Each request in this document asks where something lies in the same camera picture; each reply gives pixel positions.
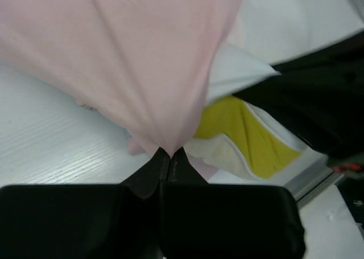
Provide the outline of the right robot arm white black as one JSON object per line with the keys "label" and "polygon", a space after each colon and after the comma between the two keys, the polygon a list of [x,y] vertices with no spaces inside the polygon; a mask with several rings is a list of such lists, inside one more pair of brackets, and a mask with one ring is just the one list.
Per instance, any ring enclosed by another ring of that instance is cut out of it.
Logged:
{"label": "right robot arm white black", "polygon": [[342,159],[363,152],[363,32],[273,68],[278,76],[234,96],[319,153]]}

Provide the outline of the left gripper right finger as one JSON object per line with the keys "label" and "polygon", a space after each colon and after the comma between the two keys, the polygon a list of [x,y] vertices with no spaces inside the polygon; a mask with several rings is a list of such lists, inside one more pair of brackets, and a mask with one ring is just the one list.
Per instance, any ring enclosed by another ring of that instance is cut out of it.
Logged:
{"label": "left gripper right finger", "polygon": [[160,182],[159,241],[167,258],[303,258],[296,200],[284,187],[210,184],[183,149]]}

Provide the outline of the white pillow yellow edge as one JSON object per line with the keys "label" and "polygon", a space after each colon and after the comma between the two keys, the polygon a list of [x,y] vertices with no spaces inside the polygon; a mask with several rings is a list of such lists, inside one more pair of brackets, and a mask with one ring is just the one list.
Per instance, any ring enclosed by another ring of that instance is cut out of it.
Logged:
{"label": "white pillow yellow edge", "polygon": [[[273,66],[363,32],[363,0],[243,0],[211,76],[214,103],[203,112],[186,150],[208,175],[268,179],[287,167],[305,168],[319,154],[265,110],[234,96],[280,73]],[[328,155],[333,170],[363,177],[363,152]]]}

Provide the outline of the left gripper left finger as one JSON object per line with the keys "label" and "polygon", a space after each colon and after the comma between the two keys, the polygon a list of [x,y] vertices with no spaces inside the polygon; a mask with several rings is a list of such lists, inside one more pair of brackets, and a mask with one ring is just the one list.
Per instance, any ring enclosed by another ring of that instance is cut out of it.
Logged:
{"label": "left gripper left finger", "polygon": [[144,199],[169,165],[159,149],[117,184],[1,188],[2,258],[162,258]]}

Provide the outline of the pink blue printed pillowcase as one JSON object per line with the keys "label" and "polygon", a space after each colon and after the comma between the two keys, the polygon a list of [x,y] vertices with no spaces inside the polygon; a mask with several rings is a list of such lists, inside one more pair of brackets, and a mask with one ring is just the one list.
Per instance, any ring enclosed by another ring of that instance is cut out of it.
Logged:
{"label": "pink blue printed pillowcase", "polygon": [[1,0],[1,60],[127,128],[153,154],[189,141],[242,0]]}

